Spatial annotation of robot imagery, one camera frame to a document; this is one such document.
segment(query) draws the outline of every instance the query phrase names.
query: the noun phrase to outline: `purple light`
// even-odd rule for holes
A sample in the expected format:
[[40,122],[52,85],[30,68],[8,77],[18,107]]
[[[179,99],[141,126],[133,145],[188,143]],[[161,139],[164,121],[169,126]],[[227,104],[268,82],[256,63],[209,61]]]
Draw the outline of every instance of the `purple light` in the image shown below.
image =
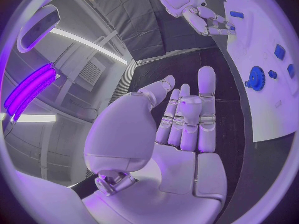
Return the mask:
[[53,63],[49,63],[44,65],[43,67],[39,68],[36,70],[34,73],[32,73],[30,76],[28,76],[25,80],[23,80],[15,89],[14,91],[10,94],[10,96],[7,98],[7,100],[4,103],[4,108],[7,109],[13,100],[17,97],[17,95],[25,89],[25,87],[30,84],[35,78],[40,76],[42,73],[45,71],[49,70],[52,67]]
[[36,79],[31,81],[31,83],[24,87],[23,90],[19,92],[17,97],[12,101],[11,105],[7,109],[7,112],[10,115],[13,115],[18,107],[24,102],[24,100],[26,100],[39,86],[41,86],[49,78],[55,76],[56,71],[51,68],[50,70],[47,70],[45,73],[41,74]]
[[20,118],[21,114],[28,107],[28,105],[33,101],[35,97],[37,97],[45,88],[47,88],[53,81],[55,81],[55,75],[48,78],[44,83],[42,83],[31,95],[20,105],[17,109],[13,121],[17,122]]

